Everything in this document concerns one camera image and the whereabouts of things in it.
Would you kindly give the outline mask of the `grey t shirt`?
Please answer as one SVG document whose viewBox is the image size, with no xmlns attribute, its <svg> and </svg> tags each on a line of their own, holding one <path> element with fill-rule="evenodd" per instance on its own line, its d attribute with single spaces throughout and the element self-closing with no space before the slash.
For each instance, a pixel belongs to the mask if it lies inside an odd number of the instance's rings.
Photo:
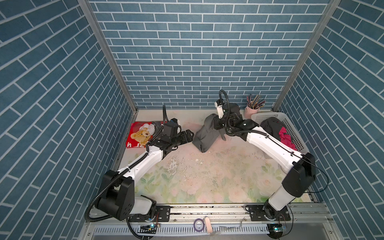
<svg viewBox="0 0 384 240">
<path fill-rule="evenodd" d="M 192 141 L 194 146 L 197 147 L 197 149 L 202 153 L 209 150 L 209 148 L 217 140 L 218 136 L 220 136 L 223 141 L 226 141 L 225 131 L 223 129 L 216 130 L 214 128 L 214 119 L 216 117 L 218 117 L 217 114 L 211 114 L 206 117 L 204 125 L 199 131 L 197 131 Z"/>
</svg>

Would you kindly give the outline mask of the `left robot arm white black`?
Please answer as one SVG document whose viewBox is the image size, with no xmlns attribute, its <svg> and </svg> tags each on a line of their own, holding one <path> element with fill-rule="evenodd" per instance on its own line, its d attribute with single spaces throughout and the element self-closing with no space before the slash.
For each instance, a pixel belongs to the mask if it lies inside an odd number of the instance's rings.
<svg viewBox="0 0 384 240">
<path fill-rule="evenodd" d="M 107 171 L 102 178 L 100 191 L 87 208 L 87 221 L 97 222 L 108 218 L 119 221 L 139 216 L 144 221 L 156 215 L 156 201 L 135 196 L 135 184 L 157 163 L 178 146 L 191 143 L 194 133 L 185 130 L 174 135 L 158 135 L 146 145 L 146 151 L 132 163 L 118 171 Z"/>
</svg>

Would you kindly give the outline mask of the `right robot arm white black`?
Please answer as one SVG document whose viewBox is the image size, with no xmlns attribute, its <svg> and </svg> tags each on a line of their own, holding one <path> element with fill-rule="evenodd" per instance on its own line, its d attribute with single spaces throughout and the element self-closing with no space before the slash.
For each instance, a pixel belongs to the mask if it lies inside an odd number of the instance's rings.
<svg viewBox="0 0 384 240">
<path fill-rule="evenodd" d="M 222 100 L 217 100 L 215 107 L 218 112 L 214 118 L 216 130 L 223 129 L 228 136 L 239 137 L 261 149 L 287 174 L 278 190 L 264 203 L 265 218 L 275 220 L 289 203 L 302 196 L 314 183 L 317 173 L 314 156 L 304 155 L 277 141 L 253 120 L 244 120 Z"/>
</svg>

